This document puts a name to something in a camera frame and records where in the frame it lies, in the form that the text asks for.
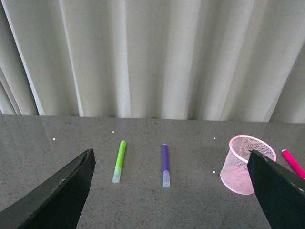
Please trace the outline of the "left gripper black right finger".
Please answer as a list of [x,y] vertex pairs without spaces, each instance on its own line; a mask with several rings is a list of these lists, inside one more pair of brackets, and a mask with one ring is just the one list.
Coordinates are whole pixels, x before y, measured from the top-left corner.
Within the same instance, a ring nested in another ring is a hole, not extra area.
[[259,204],[273,229],[305,227],[305,180],[257,150],[248,172]]

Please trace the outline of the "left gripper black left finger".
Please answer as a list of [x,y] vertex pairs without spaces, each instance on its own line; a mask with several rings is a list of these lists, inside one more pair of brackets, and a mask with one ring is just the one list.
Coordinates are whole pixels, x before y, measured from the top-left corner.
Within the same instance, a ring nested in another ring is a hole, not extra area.
[[2,229],[74,229],[95,169],[93,149],[70,163],[0,213]]

